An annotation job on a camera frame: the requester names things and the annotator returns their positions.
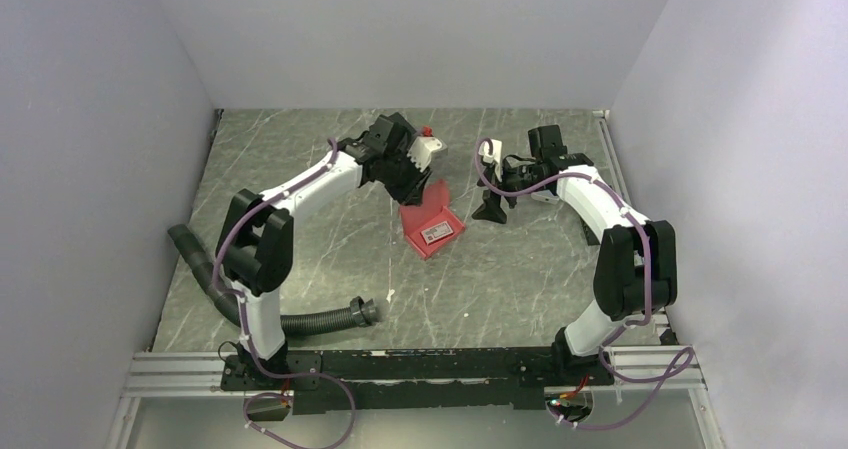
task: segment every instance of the white wall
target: white wall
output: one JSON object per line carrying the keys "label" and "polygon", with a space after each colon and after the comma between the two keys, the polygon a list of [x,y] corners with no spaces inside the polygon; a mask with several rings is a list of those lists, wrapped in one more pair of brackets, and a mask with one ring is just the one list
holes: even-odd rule
{"label": "white wall", "polygon": [[225,108],[608,108],[666,2],[161,1]]}
{"label": "white wall", "polygon": [[157,0],[0,0],[0,447],[102,447],[212,105]]}
{"label": "white wall", "polygon": [[612,115],[729,446],[848,446],[848,0],[669,0]]}

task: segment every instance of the label on red box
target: label on red box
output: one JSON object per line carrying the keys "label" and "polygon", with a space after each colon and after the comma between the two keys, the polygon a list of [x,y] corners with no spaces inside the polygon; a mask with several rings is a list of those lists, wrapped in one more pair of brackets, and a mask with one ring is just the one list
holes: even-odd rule
{"label": "label on red box", "polygon": [[424,238],[424,242],[426,242],[428,246],[440,239],[450,236],[451,234],[453,234],[453,229],[447,221],[442,221],[435,226],[428,227],[421,231],[421,237]]}

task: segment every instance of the vacuum hose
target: vacuum hose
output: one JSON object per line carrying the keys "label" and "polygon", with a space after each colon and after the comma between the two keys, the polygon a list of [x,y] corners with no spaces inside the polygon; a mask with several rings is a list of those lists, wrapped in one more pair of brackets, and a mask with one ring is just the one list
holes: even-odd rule
{"label": "vacuum hose", "polygon": [[[240,326],[236,297],[221,292],[215,284],[212,284],[212,258],[203,249],[197,235],[185,224],[171,227],[168,229],[168,235],[191,269],[194,279],[212,300],[218,312],[228,321]],[[342,309],[314,314],[280,315],[283,332],[292,337],[315,336],[353,327],[367,327],[377,321],[379,321],[379,315],[374,300],[364,302],[359,296],[350,301],[350,307]]]}

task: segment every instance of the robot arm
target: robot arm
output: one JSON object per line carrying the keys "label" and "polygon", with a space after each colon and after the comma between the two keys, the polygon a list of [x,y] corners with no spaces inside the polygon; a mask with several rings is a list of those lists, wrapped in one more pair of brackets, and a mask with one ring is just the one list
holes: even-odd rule
{"label": "robot arm", "polygon": [[[598,265],[593,281],[594,299],[580,317],[560,329],[553,351],[561,367],[594,357],[599,347],[629,321],[642,319],[645,311],[655,311],[670,305],[677,296],[674,230],[665,221],[651,221],[635,211],[604,187],[598,170],[584,154],[569,154],[562,144],[559,126],[544,126],[528,132],[532,158],[503,156],[500,141],[491,148],[479,150],[485,167],[484,176],[495,187],[510,193],[510,207],[516,204],[516,193],[557,174],[568,173],[543,186],[546,190],[573,207],[597,241],[600,241]],[[517,165],[509,159],[518,161]],[[506,223],[506,213],[500,208],[501,196],[487,190],[483,204],[472,215],[475,219]],[[648,235],[651,261],[650,308],[645,308],[645,271],[637,255],[642,246],[629,214]]]}
{"label": "robot arm", "polygon": [[[244,295],[245,316],[256,355],[271,370],[285,370],[286,338],[280,327],[280,285],[293,262],[295,223],[301,224],[330,201],[369,182],[381,182],[402,205],[421,203],[432,155],[445,148],[419,134],[398,113],[380,116],[356,139],[343,139],[338,152],[288,182],[254,194],[240,191],[230,203],[218,250],[237,222],[263,201],[269,204],[238,231],[223,258],[224,275]],[[321,167],[327,171],[315,177]]]}

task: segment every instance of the gray marble surface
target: gray marble surface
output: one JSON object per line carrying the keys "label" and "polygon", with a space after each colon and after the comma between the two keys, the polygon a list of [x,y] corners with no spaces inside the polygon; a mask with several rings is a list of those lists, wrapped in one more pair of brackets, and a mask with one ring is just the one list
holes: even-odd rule
{"label": "gray marble surface", "polygon": [[[318,161],[326,138],[356,136],[381,114],[399,110],[429,125],[448,146],[433,179],[451,191],[451,210],[467,225],[455,241],[423,261],[403,238],[397,204],[379,184],[331,202],[295,235],[294,268],[281,310],[294,314],[374,298],[383,321],[369,328],[292,340],[292,347],[384,349],[547,345],[592,300],[597,248],[563,203],[530,198],[509,211],[507,225],[471,219],[480,204],[471,153],[475,141],[504,141],[527,155],[527,130],[559,124],[571,152],[583,152],[610,180],[610,161],[590,111],[535,109],[350,109],[225,111],[195,198],[190,226],[207,248],[217,242],[233,194],[274,187]],[[214,350],[234,340],[225,321],[180,261],[153,350]],[[653,327],[628,331],[621,344],[658,344]]]}

